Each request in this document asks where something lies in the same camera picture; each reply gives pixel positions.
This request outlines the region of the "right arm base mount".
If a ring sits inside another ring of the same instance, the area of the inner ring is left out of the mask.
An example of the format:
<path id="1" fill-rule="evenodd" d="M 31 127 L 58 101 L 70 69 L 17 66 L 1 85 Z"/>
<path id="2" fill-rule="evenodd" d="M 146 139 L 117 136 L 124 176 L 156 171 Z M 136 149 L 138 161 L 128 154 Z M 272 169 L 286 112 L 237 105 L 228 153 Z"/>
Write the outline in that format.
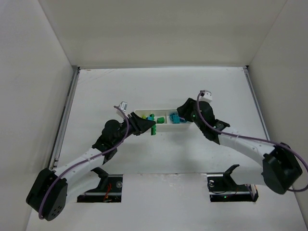
<path id="1" fill-rule="evenodd" d="M 207 174 L 210 202 L 256 202 L 259 198 L 256 185 L 237 184 L 232 177 L 240 165 L 235 164 L 224 172 Z"/>

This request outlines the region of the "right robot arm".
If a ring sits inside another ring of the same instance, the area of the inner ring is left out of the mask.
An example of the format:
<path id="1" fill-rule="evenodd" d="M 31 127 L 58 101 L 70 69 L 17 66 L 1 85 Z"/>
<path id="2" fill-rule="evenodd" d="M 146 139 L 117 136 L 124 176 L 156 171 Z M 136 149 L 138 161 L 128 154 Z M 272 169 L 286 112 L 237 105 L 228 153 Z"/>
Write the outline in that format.
<path id="1" fill-rule="evenodd" d="M 238 184 L 266 185 L 277 194 L 286 193 L 303 171 L 289 146 L 263 139 L 242 136 L 230 124 L 215 118 L 208 102 L 189 98 L 177 108 L 179 117 L 193 122 L 210 141 L 244 154 L 259 164 L 248 174 L 236 171 L 230 174 Z"/>

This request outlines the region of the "green lego brick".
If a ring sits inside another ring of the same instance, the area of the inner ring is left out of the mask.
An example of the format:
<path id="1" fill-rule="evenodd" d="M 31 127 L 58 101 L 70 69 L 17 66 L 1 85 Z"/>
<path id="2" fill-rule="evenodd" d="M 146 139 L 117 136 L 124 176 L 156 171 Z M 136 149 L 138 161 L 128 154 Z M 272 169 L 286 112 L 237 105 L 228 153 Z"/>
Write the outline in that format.
<path id="1" fill-rule="evenodd" d="M 157 124 L 164 124 L 165 123 L 165 118 L 164 117 L 159 117 L 157 119 Z"/>

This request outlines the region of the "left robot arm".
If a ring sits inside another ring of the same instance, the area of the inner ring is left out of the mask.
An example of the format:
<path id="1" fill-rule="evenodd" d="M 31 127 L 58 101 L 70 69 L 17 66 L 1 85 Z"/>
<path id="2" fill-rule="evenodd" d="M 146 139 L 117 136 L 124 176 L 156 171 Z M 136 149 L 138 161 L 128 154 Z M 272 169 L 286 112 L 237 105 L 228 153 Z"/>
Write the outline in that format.
<path id="1" fill-rule="evenodd" d="M 144 119 L 135 113 L 124 116 L 122 123 L 108 120 L 100 137 L 81 157 L 55 170 L 45 168 L 39 172 L 26 203 L 37 211 L 39 219 L 55 219 L 65 207 L 70 186 L 108 162 L 130 135 L 139 136 L 155 125 L 154 120 Z"/>

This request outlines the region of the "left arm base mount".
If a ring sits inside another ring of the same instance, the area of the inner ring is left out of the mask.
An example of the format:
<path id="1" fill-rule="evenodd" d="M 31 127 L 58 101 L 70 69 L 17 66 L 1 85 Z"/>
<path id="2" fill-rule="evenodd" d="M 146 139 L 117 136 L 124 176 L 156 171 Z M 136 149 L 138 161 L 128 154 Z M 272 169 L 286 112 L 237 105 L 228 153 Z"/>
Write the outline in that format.
<path id="1" fill-rule="evenodd" d="M 84 192 L 77 197 L 78 203 L 121 203 L 123 175 L 108 174 L 102 168 L 92 170 L 100 181 L 95 188 Z"/>

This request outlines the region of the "long green lego plate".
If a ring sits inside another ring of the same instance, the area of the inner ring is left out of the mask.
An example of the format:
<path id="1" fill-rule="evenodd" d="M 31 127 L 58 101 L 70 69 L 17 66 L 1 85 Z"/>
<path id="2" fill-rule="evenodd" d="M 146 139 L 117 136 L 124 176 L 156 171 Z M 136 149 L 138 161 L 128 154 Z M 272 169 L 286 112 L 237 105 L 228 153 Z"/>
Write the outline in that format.
<path id="1" fill-rule="evenodd" d="M 151 127 L 151 136 L 156 135 L 156 125 Z"/>

